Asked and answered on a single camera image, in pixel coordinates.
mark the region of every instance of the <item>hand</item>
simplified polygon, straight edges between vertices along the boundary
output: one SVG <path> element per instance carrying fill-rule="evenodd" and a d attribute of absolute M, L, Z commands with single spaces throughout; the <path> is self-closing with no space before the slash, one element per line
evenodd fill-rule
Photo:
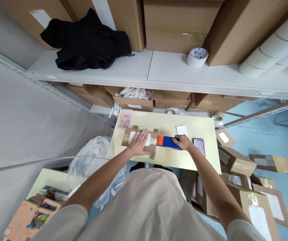
<path fill-rule="evenodd" d="M 148 138 L 148 135 L 149 133 L 147 129 L 137 131 L 131 143 L 128 144 L 126 151 L 129 152 L 132 156 L 150 155 L 150 152 L 143 151 L 144 144 Z"/>
<path fill-rule="evenodd" d="M 176 138 L 180 139 L 180 141 L 177 141 L 175 138 L 172 138 L 172 141 L 178 145 L 183 150 L 189 150 L 191 148 L 194 148 L 195 145 L 191 142 L 191 140 L 186 135 L 176 135 Z"/>

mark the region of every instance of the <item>white sleeve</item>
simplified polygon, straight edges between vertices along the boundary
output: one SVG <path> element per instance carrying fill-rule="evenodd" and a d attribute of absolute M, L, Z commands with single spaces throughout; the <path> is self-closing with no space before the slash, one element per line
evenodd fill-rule
<path fill-rule="evenodd" d="M 242 219 L 229 223 L 227 236 L 228 241 L 266 241 L 252 224 Z"/>
<path fill-rule="evenodd" d="M 45 223 L 32 241 L 74 241 L 87 226 L 88 212 L 81 205 L 69 205 L 60 209 Z"/>

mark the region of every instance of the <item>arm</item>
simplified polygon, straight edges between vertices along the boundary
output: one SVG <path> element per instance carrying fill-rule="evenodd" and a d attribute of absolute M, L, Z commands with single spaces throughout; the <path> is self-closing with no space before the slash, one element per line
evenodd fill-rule
<path fill-rule="evenodd" d="M 200 150 L 194 146 L 186 135 L 176 135 L 175 137 L 179 138 L 180 141 L 174 138 L 172 141 L 190 153 L 201 177 L 205 192 L 219 213 L 224 230 L 227 231 L 229 223 L 234 219 L 242 219 L 251 223 L 226 184 Z"/>
<path fill-rule="evenodd" d="M 129 159 L 133 156 L 151 154 L 143 151 L 147 138 L 147 129 L 141 132 L 138 131 L 128 147 L 87 178 L 87 180 L 67 200 L 64 207 L 72 204 L 79 204 L 84 206 L 88 213 L 90 213 L 95 201 L 108 188 L 119 170 L 128 162 Z"/>

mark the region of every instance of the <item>black cloth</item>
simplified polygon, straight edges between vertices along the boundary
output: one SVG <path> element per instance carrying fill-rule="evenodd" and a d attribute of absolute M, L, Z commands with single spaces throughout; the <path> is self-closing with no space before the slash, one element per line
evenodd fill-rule
<path fill-rule="evenodd" d="M 57 67 L 63 70 L 107 69 L 116 58 L 131 54 L 128 36 L 101 23 L 90 9 L 80 21 L 52 19 L 40 34 L 57 52 Z"/>

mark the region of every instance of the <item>bag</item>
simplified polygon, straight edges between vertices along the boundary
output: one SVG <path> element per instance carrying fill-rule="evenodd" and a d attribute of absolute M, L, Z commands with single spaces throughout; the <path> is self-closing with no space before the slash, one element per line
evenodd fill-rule
<path fill-rule="evenodd" d="M 105 163 L 112 159 L 111 155 L 111 144 L 110 142 L 101 136 L 98 136 L 90 140 L 79 152 L 76 157 L 69 165 L 68 169 L 68 184 L 71 189 L 74 189 L 79 184 L 82 184 L 85 180 L 84 178 L 90 177 L 94 172 L 100 169 Z M 110 186 L 105 190 L 105 192 L 99 197 L 94 203 L 94 207 L 101 208 L 104 206 L 110 196 L 110 190 L 113 183 L 124 174 L 126 166 L 122 168 L 113 179 Z"/>

